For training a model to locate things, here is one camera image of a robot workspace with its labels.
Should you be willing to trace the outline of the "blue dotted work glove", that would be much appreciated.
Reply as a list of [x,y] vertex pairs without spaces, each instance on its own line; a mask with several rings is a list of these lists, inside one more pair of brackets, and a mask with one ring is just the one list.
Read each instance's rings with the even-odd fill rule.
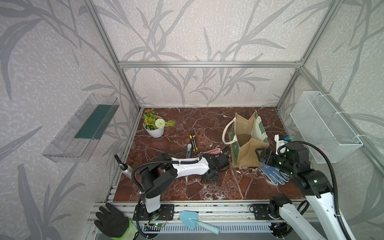
[[274,186],[285,185],[289,182],[288,176],[284,173],[281,173],[278,168],[263,164],[263,166],[259,167],[259,169],[264,175],[266,175],[266,177]]

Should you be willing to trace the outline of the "green Christmas tote bag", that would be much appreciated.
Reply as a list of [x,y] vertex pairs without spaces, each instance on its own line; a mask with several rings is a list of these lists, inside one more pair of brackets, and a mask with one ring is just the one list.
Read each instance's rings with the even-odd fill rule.
[[269,147],[268,137],[261,117],[254,112],[249,119],[239,114],[226,125],[222,141],[231,146],[232,164],[235,168],[262,167],[260,149]]

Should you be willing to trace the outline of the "yellow black slim knife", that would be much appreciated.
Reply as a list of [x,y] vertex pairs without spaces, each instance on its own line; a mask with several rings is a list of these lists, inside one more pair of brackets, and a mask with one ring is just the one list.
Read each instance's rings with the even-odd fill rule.
[[198,153],[198,147],[197,147],[197,143],[196,143],[196,135],[191,134],[190,140],[191,140],[192,150],[193,150],[194,154],[197,154]]

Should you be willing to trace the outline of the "silver black bottle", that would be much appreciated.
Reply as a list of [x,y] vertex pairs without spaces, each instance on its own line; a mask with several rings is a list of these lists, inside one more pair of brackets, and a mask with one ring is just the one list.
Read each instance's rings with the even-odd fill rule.
[[133,168],[121,161],[118,155],[114,155],[115,160],[117,161],[119,167],[122,170],[122,173],[129,179],[132,179]]

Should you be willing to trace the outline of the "light blue garden trowel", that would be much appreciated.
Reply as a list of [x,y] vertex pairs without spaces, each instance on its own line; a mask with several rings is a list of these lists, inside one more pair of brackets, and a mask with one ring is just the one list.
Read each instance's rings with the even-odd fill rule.
[[180,213],[179,217],[180,217],[181,222],[190,230],[194,230],[196,228],[196,226],[200,226],[203,229],[205,229],[211,233],[214,233],[216,235],[218,235],[220,233],[219,228],[217,228],[213,225],[199,221],[199,214],[197,212],[182,211]]

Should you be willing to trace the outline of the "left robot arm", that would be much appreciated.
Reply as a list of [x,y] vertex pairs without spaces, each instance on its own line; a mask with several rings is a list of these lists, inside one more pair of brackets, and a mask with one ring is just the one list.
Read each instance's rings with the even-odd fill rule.
[[163,153],[153,161],[134,168],[131,178],[140,190],[147,213],[152,214],[161,209],[160,195],[175,179],[198,175],[214,184],[229,165],[230,158],[223,152],[202,153],[196,158],[189,159],[177,159]]

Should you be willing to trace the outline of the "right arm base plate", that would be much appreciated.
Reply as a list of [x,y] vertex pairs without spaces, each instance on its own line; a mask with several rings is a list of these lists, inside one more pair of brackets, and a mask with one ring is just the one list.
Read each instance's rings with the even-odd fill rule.
[[284,207],[269,204],[252,204],[249,211],[254,214],[255,220],[282,220],[281,213],[288,210],[288,207],[294,207],[292,204],[286,204]]

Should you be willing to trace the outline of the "potted artificial flower plant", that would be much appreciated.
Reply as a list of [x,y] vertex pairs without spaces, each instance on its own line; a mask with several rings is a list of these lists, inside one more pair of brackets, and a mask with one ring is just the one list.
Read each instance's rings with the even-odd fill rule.
[[142,118],[144,120],[143,127],[153,138],[160,138],[164,134],[166,127],[174,127],[176,123],[175,120],[165,121],[156,115],[154,109],[145,110]]

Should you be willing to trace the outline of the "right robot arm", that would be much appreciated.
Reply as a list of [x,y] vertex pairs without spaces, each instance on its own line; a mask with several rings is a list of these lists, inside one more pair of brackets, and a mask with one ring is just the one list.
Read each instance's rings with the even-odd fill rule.
[[[308,147],[324,158],[330,179],[311,168]],[[270,227],[275,238],[284,239],[295,231],[303,240],[355,239],[341,213],[335,172],[323,151],[304,141],[284,141],[276,151],[257,149],[256,154],[266,166],[287,174],[306,198],[297,207],[285,195],[270,198],[267,208],[269,216],[282,220]]]

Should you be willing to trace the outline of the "grey slim utility knife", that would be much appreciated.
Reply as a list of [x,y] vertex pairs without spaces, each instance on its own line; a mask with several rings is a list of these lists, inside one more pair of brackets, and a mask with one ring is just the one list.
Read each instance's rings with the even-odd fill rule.
[[192,156],[192,144],[188,144],[187,145],[187,154],[186,154],[186,158],[187,159],[190,159]]

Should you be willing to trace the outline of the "pink utility knife upper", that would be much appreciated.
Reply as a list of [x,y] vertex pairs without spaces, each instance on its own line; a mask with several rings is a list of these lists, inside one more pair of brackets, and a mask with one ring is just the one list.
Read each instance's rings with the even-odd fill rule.
[[217,154],[220,154],[220,153],[221,153],[221,149],[220,148],[216,148],[216,149],[204,152],[204,154],[213,154],[213,155],[217,155]]

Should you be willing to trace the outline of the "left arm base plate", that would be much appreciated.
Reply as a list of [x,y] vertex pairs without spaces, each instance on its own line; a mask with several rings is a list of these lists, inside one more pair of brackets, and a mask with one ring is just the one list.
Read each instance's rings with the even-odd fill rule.
[[159,210],[153,213],[148,213],[144,204],[137,205],[134,211],[133,220],[136,221],[170,221],[174,218],[175,205],[173,204],[161,204]]

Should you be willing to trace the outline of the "clear plastic wall shelf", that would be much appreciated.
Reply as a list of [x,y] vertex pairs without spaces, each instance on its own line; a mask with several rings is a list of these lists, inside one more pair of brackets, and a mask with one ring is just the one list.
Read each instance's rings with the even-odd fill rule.
[[86,163],[119,108],[117,97],[90,94],[42,155],[55,163]]

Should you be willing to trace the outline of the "black green rubber glove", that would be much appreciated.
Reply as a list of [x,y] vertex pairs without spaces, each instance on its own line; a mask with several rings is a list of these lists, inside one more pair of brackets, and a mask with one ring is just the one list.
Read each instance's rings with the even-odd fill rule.
[[96,227],[112,240],[136,240],[139,235],[132,220],[110,203],[99,207],[96,217]]

